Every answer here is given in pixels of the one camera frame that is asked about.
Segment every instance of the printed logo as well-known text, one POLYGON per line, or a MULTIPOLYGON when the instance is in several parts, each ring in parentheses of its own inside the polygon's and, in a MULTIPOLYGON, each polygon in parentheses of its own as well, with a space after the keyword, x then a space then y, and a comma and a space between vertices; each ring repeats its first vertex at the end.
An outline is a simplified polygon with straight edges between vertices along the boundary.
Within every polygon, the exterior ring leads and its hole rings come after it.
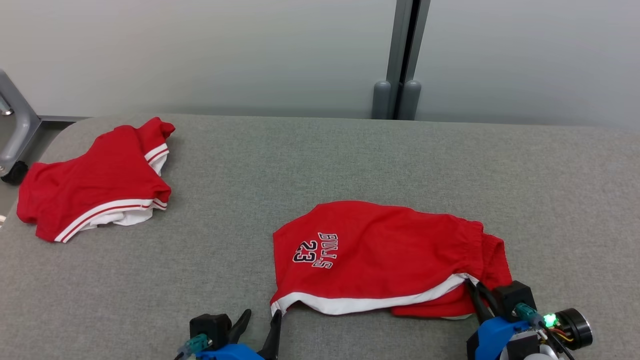
POLYGON ((293 255, 295 263, 312 263, 314 268, 330 269, 338 258, 338 235, 318 233, 317 240, 303 241, 293 255))

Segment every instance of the yellow wire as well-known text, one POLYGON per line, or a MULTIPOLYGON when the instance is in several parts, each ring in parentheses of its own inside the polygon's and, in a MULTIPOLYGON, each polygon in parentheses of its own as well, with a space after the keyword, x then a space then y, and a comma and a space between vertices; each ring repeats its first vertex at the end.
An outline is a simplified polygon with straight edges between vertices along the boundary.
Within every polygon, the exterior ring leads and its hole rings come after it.
POLYGON ((564 340, 566 340, 566 341, 569 341, 569 342, 572 342, 572 341, 573 341, 573 339, 569 339, 569 338, 567 338, 566 336, 564 336, 564 335, 560 334, 559 332, 556 332, 556 335, 560 336, 562 339, 564 339, 564 340))

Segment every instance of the red fabric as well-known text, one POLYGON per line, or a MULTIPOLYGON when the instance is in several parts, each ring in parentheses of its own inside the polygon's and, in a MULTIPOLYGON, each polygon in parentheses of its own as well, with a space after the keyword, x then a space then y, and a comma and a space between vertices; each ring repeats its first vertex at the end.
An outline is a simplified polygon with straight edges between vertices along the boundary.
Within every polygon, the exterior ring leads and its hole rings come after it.
POLYGON ((155 117, 138 129, 119 126, 100 135, 76 159, 33 164, 20 186, 18 217, 37 224, 39 238, 54 241, 73 221, 102 204, 126 199, 168 202, 171 188, 145 155, 163 146, 174 130, 155 117))
POLYGON ((474 310, 464 286, 460 286, 465 275, 452 280, 452 274, 469 274, 489 288, 511 283, 504 243, 484 234, 482 223, 399 206, 360 201, 320 204, 274 233, 273 244, 278 289, 271 299, 272 310, 285 311, 282 307, 287 304, 283 305, 282 298, 305 293, 347 299, 345 306, 334 309, 331 305, 326 313, 366 311, 388 306, 381 306, 380 302, 371 306, 351 304, 362 299, 431 294, 433 291, 429 290, 439 285, 442 289, 445 281, 455 281, 453 289, 446 289, 450 291, 427 302, 407 299, 398 304, 393 300, 396 303, 392 312, 406 316, 462 316, 474 310), (335 241, 326 240, 331 250, 323 254, 325 241, 319 233, 334 234, 329 237, 337 237, 337 249, 333 246, 335 241), (313 241, 317 242, 317 249, 309 250, 314 248, 313 241))

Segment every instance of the gray pole base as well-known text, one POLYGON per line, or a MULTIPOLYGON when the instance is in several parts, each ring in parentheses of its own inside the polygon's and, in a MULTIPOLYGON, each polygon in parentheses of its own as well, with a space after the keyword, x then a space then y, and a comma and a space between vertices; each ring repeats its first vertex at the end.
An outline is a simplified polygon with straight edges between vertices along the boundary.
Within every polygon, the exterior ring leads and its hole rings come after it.
POLYGON ((372 119, 389 119, 389 102, 391 101, 391 84, 379 81, 373 86, 372 119))
POLYGON ((398 120, 415 120, 415 112, 418 109, 422 85, 417 80, 404 83, 400 91, 400 106, 398 107, 398 120))

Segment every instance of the gray table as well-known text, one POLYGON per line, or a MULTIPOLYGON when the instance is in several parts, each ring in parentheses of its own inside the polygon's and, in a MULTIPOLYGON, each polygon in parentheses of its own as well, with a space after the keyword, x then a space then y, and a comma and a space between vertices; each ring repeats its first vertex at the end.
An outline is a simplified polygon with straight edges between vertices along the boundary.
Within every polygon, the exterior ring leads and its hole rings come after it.
MULTIPOLYGON (((84 120, 42 158, 151 115, 84 120)), ((253 309, 260 348, 275 291, 271 233, 320 202, 358 199, 480 220, 542 311, 581 310, 578 360, 637 358, 640 136, 585 127, 161 115, 177 130, 166 212, 51 244, 15 208, 0 229, 0 357, 172 359, 202 313, 253 309)), ((284 318, 282 360, 463 359, 477 323, 388 311, 284 318)))

